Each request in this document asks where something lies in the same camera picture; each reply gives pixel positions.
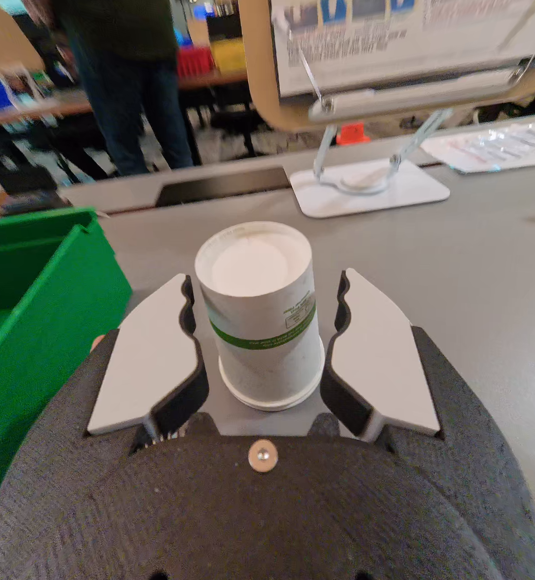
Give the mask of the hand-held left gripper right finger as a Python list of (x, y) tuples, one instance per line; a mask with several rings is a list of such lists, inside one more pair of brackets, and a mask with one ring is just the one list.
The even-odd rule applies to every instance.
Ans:
[(440, 431), (412, 325), (394, 301), (353, 268), (339, 281), (336, 332), (320, 394), (351, 437), (376, 442), (386, 427)]

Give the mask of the green plastic bin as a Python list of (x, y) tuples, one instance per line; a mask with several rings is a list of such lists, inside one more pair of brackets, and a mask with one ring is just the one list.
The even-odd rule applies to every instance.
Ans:
[(133, 291), (92, 208), (0, 218), (0, 486), (22, 440)]

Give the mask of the white board stand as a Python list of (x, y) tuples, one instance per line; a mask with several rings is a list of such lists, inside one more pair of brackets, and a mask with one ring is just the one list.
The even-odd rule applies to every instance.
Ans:
[[(450, 191), (409, 161), (420, 145), (448, 120), (452, 108), (442, 105), (464, 100), (482, 100), (510, 90), (521, 81), (530, 65), (493, 69), (394, 89), (352, 91), (323, 96), (309, 110), (313, 121), (327, 121), (311, 170), (289, 177), (301, 212), (326, 219), (383, 209), (445, 201)], [(389, 111), (403, 105), (440, 105), (389, 159), (324, 167), (340, 121), (367, 113)]]

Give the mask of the white paper cup green band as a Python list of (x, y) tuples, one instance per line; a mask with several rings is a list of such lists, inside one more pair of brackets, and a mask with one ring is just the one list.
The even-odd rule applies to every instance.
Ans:
[(194, 271), (231, 394), (269, 412), (309, 398), (325, 349), (307, 237), (283, 223), (237, 224), (201, 246)]

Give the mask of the printed instruction board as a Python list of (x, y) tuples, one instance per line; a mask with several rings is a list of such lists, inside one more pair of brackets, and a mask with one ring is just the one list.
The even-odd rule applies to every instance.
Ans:
[[(499, 69), (496, 44), (511, 1), (239, 1), (252, 102), (272, 127), (323, 127), (309, 110), (317, 101), (286, 35), (286, 19), (323, 96), (440, 82)], [(535, 68), (504, 93), (445, 105), (487, 104), (535, 90)], [(409, 112), (403, 105), (367, 113)]]

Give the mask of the red plastic bin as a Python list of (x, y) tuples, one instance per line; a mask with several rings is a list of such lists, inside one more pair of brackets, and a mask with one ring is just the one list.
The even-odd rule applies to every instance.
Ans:
[(215, 70), (210, 46), (179, 47), (177, 52), (177, 75), (180, 79), (205, 76)]

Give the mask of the laminated paper sheet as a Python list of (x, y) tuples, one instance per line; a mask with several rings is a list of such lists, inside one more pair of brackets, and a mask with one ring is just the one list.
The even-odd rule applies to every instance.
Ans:
[(432, 137), (425, 153), (460, 173), (501, 172), (535, 166), (535, 122)]

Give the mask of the grey desk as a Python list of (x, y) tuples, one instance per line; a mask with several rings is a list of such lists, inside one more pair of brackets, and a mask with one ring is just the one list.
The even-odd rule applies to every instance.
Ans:
[(420, 151), (414, 163), (450, 197), (431, 205), (311, 219), (289, 190), (155, 209), (167, 183), (281, 166), (310, 169), (314, 151), (214, 163), (64, 188), (102, 222), (136, 298), (177, 272), (233, 224), (277, 221), (314, 252), (320, 332), (334, 330), (341, 272), (354, 268), (434, 340), (509, 441), (535, 501), (535, 167), (460, 175)]

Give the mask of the orange traffic cone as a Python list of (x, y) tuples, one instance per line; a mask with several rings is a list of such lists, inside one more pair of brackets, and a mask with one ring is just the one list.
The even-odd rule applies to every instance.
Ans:
[(365, 132), (364, 122), (353, 122), (341, 125), (337, 131), (335, 143), (337, 146), (352, 146), (370, 143), (372, 138)]

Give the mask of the black office chair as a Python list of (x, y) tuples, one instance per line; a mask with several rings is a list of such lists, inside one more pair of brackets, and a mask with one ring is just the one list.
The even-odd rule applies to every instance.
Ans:
[(252, 142), (252, 134), (263, 124), (264, 120), (259, 113), (250, 108), (240, 111), (213, 112), (210, 117), (210, 126), (214, 129), (219, 129), (226, 134), (242, 136), (246, 153), (233, 157), (231, 159), (232, 161), (266, 155), (263, 152), (257, 151)]

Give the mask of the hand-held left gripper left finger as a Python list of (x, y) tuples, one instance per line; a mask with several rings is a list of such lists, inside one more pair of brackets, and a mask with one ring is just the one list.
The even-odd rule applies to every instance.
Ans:
[(180, 273), (123, 320), (87, 425), (90, 435), (138, 426), (150, 442), (170, 439), (203, 406), (209, 384), (193, 306), (191, 277)]

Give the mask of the yellow plastic bin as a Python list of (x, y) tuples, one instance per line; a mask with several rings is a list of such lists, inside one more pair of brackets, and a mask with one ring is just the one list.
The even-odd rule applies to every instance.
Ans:
[(215, 68), (221, 75), (247, 69), (242, 37), (213, 41), (210, 43), (210, 48)]

